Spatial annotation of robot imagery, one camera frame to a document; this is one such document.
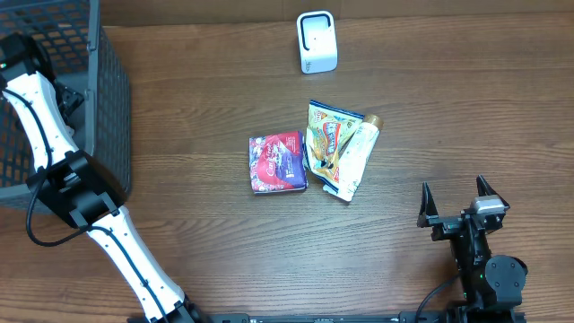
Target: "purple package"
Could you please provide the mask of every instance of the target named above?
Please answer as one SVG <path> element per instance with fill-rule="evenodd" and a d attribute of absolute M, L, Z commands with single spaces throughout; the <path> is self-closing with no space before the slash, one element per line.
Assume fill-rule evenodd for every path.
<path fill-rule="evenodd" d="M 300 131 L 249 138 L 249 174 L 255 194 L 307 188 Z"/>

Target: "brown cap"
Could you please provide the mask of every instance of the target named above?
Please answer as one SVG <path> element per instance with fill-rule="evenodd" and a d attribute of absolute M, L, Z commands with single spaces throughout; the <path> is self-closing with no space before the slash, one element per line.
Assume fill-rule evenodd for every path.
<path fill-rule="evenodd" d="M 370 123 L 373 126 L 377 127 L 378 130 L 383 129 L 383 124 L 384 124 L 383 119 L 379 118 L 375 115 L 366 115 L 365 119 L 363 119 L 362 122 Z"/>

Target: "wooden table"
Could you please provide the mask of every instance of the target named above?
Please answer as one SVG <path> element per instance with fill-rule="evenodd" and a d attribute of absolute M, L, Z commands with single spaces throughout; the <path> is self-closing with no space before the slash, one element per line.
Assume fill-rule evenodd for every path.
<path fill-rule="evenodd" d="M 512 205 L 489 237 L 530 268 L 529 322 L 574 320 L 574 14 L 339 21 L 339 66 L 302 75 L 294 22 L 108 29 L 131 77 L 128 207 L 165 271 L 207 312 L 415 310 L 455 273 L 418 229 L 421 184 L 442 214 L 483 174 Z M 309 99 L 386 120 L 346 205 L 309 177 L 253 196 L 248 138 L 307 125 Z M 69 230 L 37 216 L 49 240 Z M 0 321 L 122 322 L 141 308 L 87 237 L 33 245 L 0 215 Z M 459 287 L 430 303 L 443 307 Z"/>

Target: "gray basket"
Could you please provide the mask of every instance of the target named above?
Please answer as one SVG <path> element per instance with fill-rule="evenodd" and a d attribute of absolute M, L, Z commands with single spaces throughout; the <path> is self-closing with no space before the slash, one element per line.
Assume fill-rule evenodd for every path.
<path fill-rule="evenodd" d="M 70 117 L 73 139 L 128 192 L 129 80 L 101 28 L 100 1 L 0 1 L 0 38 L 13 32 L 40 42 L 50 54 L 57 80 L 84 93 L 84 104 Z M 16 126 L 18 116 L 7 100 L 0 104 L 0 119 L 0 205 L 25 208 L 31 196 L 25 180 L 34 172 L 30 143 Z M 40 202 L 36 210 L 50 212 Z"/>

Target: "cable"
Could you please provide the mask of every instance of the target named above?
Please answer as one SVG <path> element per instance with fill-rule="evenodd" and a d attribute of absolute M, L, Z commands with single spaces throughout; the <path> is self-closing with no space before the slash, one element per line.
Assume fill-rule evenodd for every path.
<path fill-rule="evenodd" d="M 439 287 L 435 288 L 432 292 L 429 292 L 427 297 L 425 297 L 424 300 L 422 300 L 421 305 L 419 305 L 419 308 L 416 310 L 416 314 L 414 315 L 414 323 L 419 323 L 419 318 L 421 316 L 422 309 L 424 309 L 424 307 L 431 300 L 431 298 L 434 297 L 434 295 L 438 294 L 439 292 L 442 292 L 442 290 L 444 290 L 445 288 L 449 287 L 452 283 L 454 283 L 458 279 L 458 277 L 460 277 L 460 273 L 456 274 L 454 277 L 450 278 L 446 282 L 439 285 Z"/>
<path fill-rule="evenodd" d="M 168 316 L 165 314 L 165 310 L 163 310 L 163 307 L 160 304 L 160 300 L 158 300 L 157 296 L 155 295 L 155 293 L 152 291 L 152 288 L 150 287 L 150 285 L 148 284 L 147 280 L 144 279 L 144 277 L 142 276 L 142 273 L 140 273 L 139 270 L 137 270 L 137 267 L 134 264 L 134 261 L 132 260 L 131 257 L 129 257 L 129 255 L 127 254 L 126 249 L 124 249 L 124 246 L 122 246 L 122 244 L 119 242 L 119 240 L 116 238 L 116 236 L 114 235 L 114 233 L 112 233 L 112 231 L 99 227 L 99 226 L 92 226 L 89 227 L 90 229 L 88 231 L 92 231 L 92 230 L 98 230 L 98 231 L 102 231 L 104 233 L 106 233 L 106 235 L 108 235 L 114 242 L 116 242 L 117 247 L 122 251 L 122 253 L 124 254 L 124 257 L 127 260 L 127 263 L 132 267 L 132 269 L 135 272 L 135 275 L 137 276 L 137 278 L 140 279 L 140 282 L 142 283 L 142 286 L 145 287 L 145 289 L 147 290 L 147 292 L 152 296 L 153 301 L 155 301 L 155 304 L 157 305 L 158 309 L 160 309 L 160 313 L 163 316 L 164 320 L 166 323 L 170 323 L 168 321 Z"/>
<path fill-rule="evenodd" d="M 36 114 L 36 111 L 34 111 L 34 108 L 31 106 L 31 104 L 27 100 L 25 100 L 20 94 L 18 94 L 16 92 L 13 92 L 13 91 L 8 90 L 8 89 L 3 89 L 2 91 L 4 93 L 7 93 L 7 94 L 14 96 L 14 98 L 20 100 L 24 104 L 24 106 L 26 106 L 26 108 L 28 108 L 31 115 L 34 117 L 34 120 L 36 121 L 36 124 L 37 124 L 38 129 L 39 129 L 39 133 L 42 136 L 42 141 L 44 143 L 44 147 L 46 148 L 46 155 L 48 157 L 48 163 L 46 165 L 46 170 L 43 171 L 43 173 L 41 175 L 42 177 L 40 178 L 40 181 L 39 181 L 38 185 L 36 186 L 36 189 L 34 189 L 34 192 L 32 193 L 32 198 L 30 200 L 30 203 L 28 204 L 28 212 L 26 213 L 26 232 L 28 233 L 30 240 L 32 240 L 34 243 L 36 243 L 42 247 L 55 247 L 55 246 L 61 245 L 62 243 L 68 242 L 69 240 L 85 233 L 86 231 L 91 231 L 91 230 L 103 231 L 111 239 L 113 239 L 114 242 L 116 242 L 117 247 L 124 254 L 124 257 L 126 258 L 127 263 L 134 270 L 135 275 L 137 275 L 137 277 L 139 278 L 142 286 L 145 287 L 145 289 L 148 291 L 148 293 L 152 296 L 153 301 L 155 301 L 155 304 L 157 305 L 158 309 L 160 309 L 160 313 L 163 316 L 163 319 L 165 320 L 166 323 L 170 323 L 170 321 L 168 320 L 168 316 L 165 313 L 165 310 L 161 306 L 160 301 L 158 300 L 155 293 L 152 291 L 152 288 L 148 284 L 147 280 L 145 280 L 144 277 L 142 276 L 142 274 L 139 272 L 139 270 L 137 270 L 137 267 L 135 266 L 134 261 L 132 260 L 132 258 L 129 257 L 126 249 L 124 249 L 124 246 L 122 246 L 122 244 L 119 242 L 119 240 L 116 238 L 116 236 L 110 230 L 107 230 L 107 229 L 104 229 L 104 228 L 98 227 L 98 226 L 88 225 L 88 226 L 85 226 L 85 227 L 81 228 L 80 230 L 76 231 L 75 233 L 72 233 L 69 236 L 67 236 L 63 239 L 60 239 L 58 241 L 44 242 L 44 241 L 41 241 L 38 238 L 36 238 L 36 236 L 32 232 L 32 226 L 31 226 L 32 213 L 34 211 L 34 205 L 36 204 L 36 201 L 38 200 L 39 192 L 42 189 L 44 182 L 48 178 L 48 171 L 52 167 L 52 162 L 53 162 L 52 161 L 52 150 L 49 148 L 50 146 L 49 146 L 48 138 L 46 136 L 46 132 L 44 131 L 44 127 L 39 122 L 38 115 Z"/>
<path fill-rule="evenodd" d="M 30 237 L 30 240 L 32 240 L 32 242 L 36 243 L 39 246 L 42 246 L 42 247 L 59 246 L 62 243 L 68 242 L 69 240 L 71 240 L 71 239 L 81 235 L 82 233 L 86 232 L 88 228 L 82 228 L 82 229 L 70 234 L 69 236 L 67 236 L 63 239 L 60 239 L 58 241 L 53 241 L 53 242 L 41 241 L 38 238 L 36 238 L 36 236 L 34 235 L 34 232 L 32 231 L 32 213 L 34 211 L 34 206 L 36 205 L 36 201 L 38 200 L 39 192 L 42 189 L 42 186 L 44 186 L 44 182 L 48 178 L 48 171 L 52 167 L 52 150 L 50 149 L 48 138 L 46 137 L 46 132 L 44 132 L 44 127 L 39 122 L 38 115 L 36 114 L 36 111 L 34 111 L 34 109 L 32 108 L 32 105 L 26 99 L 24 99 L 20 94 L 14 92 L 12 90 L 3 89 L 2 92 L 12 95 L 14 98 L 20 100 L 24 104 L 24 106 L 26 106 L 26 108 L 28 108 L 28 110 L 30 111 L 30 114 L 34 117 L 34 120 L 36 121 L 36 125 L 38 126 L 39 134 L 42 136 L 42 142 L 44 143 L 44 147 L 46 149 L 46 156 L 48 157 L 48 163 L 46 165 L 46 169 L 43 171 L 43 173 L 41 175 L 42 177 L 40 178 L 39 183 L 36 186 L 36 189 L 34 189 L 34 192 L 32 193 L 32 198 L 30 200 L 30 203 L 28 204 L 28 212 L 26 213 L 26 232 L 28 233 L 28 237 Z"/>

